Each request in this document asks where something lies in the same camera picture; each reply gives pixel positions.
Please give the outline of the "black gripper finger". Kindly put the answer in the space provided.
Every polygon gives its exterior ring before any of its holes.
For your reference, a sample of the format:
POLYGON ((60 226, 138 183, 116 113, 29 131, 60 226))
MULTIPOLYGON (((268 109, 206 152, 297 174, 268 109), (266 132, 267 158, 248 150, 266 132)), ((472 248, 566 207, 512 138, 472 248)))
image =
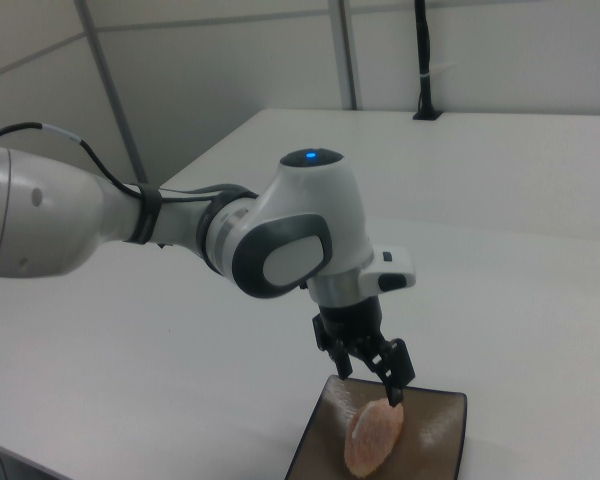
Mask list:
POLYGON ((335 342, 328 349, 328 355, 334 363, 340 379, 347 379, 353 372, 349 354, 341 342, 335 342))
POLYGON ((415 370, 402 339, 383 340, 371 357, 371 370, 385 388, 387 401, 396 407, 403 401, 403 390, 415 378, 415 370))

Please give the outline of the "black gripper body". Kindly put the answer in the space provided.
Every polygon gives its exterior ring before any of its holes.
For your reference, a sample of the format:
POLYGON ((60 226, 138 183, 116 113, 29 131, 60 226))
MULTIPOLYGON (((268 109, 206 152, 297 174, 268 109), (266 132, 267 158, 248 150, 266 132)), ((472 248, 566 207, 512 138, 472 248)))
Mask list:
POLYGON ((374 360, 391 342, 381 333, 382 310, 377 296, 346 307, 320 306, 312 319, 317 346, 331 352, 340 346, 349 355, 374 360))

